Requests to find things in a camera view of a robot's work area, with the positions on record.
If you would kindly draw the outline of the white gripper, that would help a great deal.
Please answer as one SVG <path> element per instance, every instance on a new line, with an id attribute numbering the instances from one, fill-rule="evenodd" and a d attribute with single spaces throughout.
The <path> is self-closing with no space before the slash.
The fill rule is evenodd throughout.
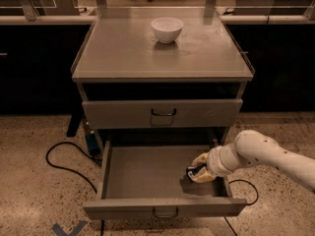
<path id="1" fill-rule="evenodd" d="M 195 183 L 206 183 L 216 179 L 216 177 L 224 177 L 232 173 L 232 171 L 226 167 L 223 160 L 230 153 L 230 146 L 218 146 L 212 148 L 209 153 L 204 152 L 197 156 L 192 166 L 197 167 L 202 165 L 202 169 L 197 175 Z"/>

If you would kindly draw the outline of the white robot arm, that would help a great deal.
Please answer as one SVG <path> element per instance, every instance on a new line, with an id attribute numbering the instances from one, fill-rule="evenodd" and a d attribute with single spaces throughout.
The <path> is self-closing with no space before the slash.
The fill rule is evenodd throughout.
<path id="1" fill-rule="evenodd" d="M 211 148 L 186 169 L 196 183 L 214 181 L 241 168 L 268 165 L 315 192 L 315 160 L 281 147 L 274 139 L 254 130 L 240 132 L 233 143 Z"/>

